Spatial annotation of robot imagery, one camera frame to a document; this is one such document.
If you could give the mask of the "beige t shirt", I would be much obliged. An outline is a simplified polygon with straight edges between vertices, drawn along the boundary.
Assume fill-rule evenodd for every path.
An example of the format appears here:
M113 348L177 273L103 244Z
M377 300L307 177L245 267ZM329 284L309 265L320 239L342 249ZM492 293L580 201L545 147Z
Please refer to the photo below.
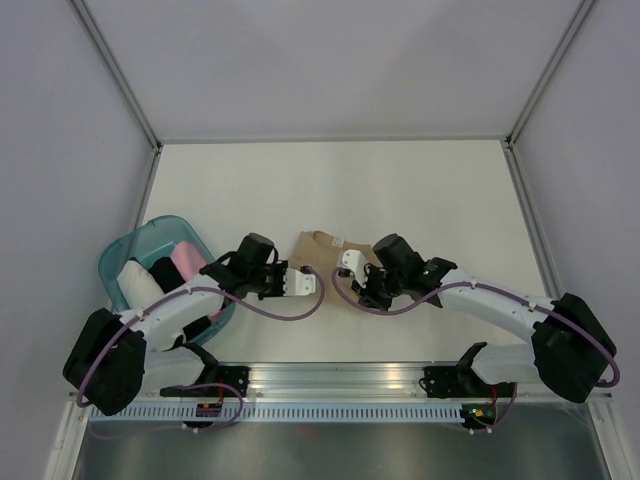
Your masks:
M331 282L331 274L346 250L358 250L369 263L380 265L371 245L352 243L319 230L301 232L288 261L292 267L310 266L322 277L326 285L326 303L348 307Z

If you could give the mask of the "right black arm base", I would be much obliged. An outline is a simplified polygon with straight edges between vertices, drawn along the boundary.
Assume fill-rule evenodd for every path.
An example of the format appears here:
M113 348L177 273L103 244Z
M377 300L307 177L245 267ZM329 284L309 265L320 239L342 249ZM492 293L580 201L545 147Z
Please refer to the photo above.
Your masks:
M510 398L515 388L514 383L487 384L473 371L450 365L425 367L419 385L428 398L436 399Z

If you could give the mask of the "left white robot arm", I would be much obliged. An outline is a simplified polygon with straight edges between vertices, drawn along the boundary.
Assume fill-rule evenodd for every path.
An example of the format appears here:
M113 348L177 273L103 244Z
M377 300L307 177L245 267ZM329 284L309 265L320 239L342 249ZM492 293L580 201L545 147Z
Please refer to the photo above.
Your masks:
M224 395L227 379L220 362L199 336L250 294L263 300L303 291L299 271L280 259L271 240L256 233L211 263L179 262L175 269L177 279L133 302L131 309L101 308L88 317L63 366L78 406L114 415L143 394Z

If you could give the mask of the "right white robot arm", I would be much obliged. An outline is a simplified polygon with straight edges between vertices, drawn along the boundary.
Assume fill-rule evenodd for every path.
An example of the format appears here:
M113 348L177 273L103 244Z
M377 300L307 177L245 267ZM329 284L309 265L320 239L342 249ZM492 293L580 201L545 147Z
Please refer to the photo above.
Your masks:
M359 309L395 316L394 299L408 296L412 302L405 312L430 304L485 321L519 340L513 345L474 343L451 368L453 384L428 382L429 395L481 397L491 390L511 395L518 384L540 383L567 401L583 403L594 389L618 384L617 348L582 298L509 290L444 258L423 259L398 234L378 241L373 252L375 263L348 250L337 264L338 276L351 280Z

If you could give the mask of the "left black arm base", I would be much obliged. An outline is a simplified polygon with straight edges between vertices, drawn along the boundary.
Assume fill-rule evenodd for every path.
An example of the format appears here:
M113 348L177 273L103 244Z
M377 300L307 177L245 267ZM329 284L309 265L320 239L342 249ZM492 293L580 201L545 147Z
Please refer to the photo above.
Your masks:
M251 368L246 365L222 365L216 370L206 369L192 385L162 388L160 396L226 398L239 395L245 398L250 384L250 372Z

